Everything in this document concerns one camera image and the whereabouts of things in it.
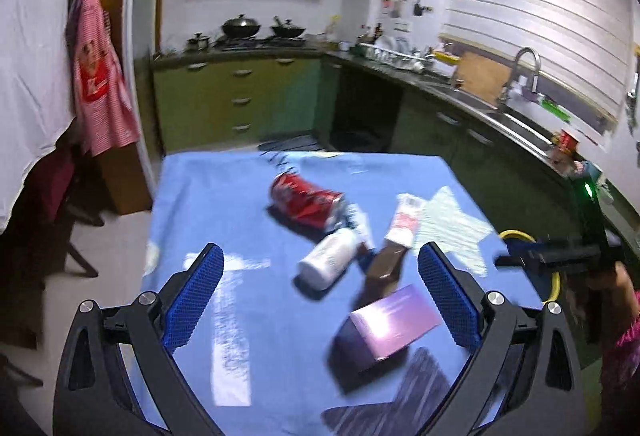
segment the drawer handle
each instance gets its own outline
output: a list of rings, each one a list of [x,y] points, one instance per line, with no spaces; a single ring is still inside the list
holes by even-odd
[[[443,122],[445,122],[446,124],[449,124],[450,126],[459,126],[460,122],[457,121],[455,118],[451,118],[450,116],[447,116],[446,114],[444,114],[443,112],[437,112],[436,116],[442,120]]]
[[[477,140],[482,145],[492,146],[494,144],[494,142],[492,142],[488,138],[485,138],[479,132],[475,132],[473,129],[467,129],[466,132],[471,138],[473,138],[474,140]]]

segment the window blind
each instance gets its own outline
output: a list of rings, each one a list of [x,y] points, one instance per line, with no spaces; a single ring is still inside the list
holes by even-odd
[[[632,28],[631,0],[447,0],[443,34],[508,58],[532,47],[543,75],[615,120]]]

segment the purple box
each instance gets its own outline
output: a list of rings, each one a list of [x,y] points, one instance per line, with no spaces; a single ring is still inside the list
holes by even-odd
[[[440,316],[410,284],[352,312],[336,342],[363,371],[439,324]]]

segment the yellow ring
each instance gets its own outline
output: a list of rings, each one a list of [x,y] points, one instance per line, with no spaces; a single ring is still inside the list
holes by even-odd
[[[504,232],[500,232],[499,235],[500,239],[515,238],[521,241],[536,242],[529,234],[525,234],[519,230],[505,230]],[[551,274],[551,294],[546,301],[543,301],[543,304],[557,301],[558,297],[560,297],[560,273],[553,272]]]

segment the white star pattern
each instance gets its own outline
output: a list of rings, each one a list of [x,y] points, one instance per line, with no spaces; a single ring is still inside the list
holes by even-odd
[[[415,236],[414,253],[435,241],[445,254],[453,252],[466,268],[480,277],[486,276],[486,265],[478,243],[493,231],[493,227],[460,210],[449,187],[441,187],[431,200],[427,200],[422,213],[420,229]]]

